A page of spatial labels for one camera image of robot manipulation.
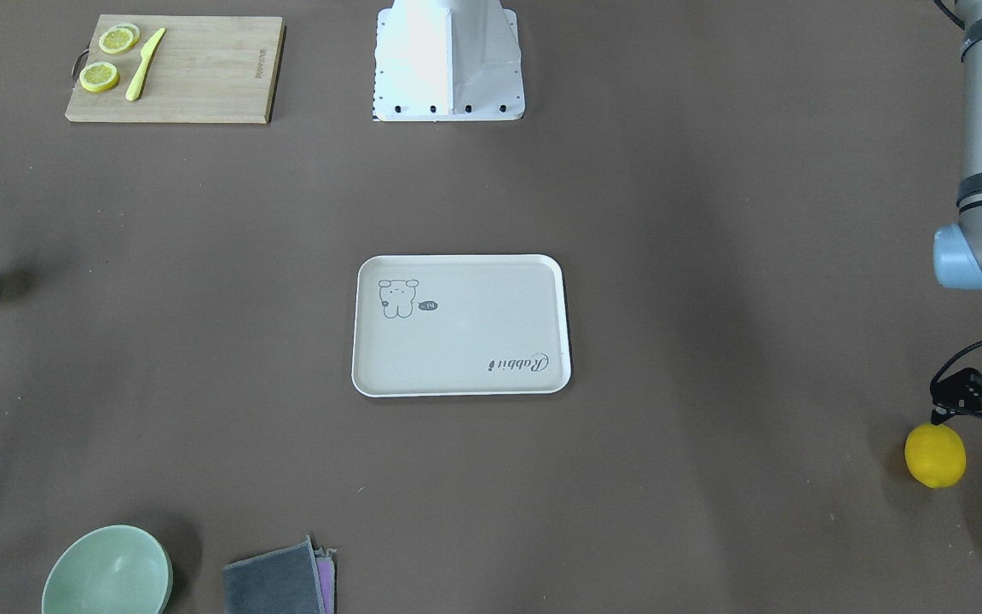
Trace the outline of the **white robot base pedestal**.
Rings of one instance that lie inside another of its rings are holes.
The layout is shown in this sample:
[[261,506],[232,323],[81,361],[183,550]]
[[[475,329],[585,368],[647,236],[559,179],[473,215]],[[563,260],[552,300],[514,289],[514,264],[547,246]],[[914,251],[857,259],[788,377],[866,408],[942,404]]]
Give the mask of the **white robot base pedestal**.
[[374,59],[379,122],[525,115],[517,15],[499,1],[395,1],[378,12]]

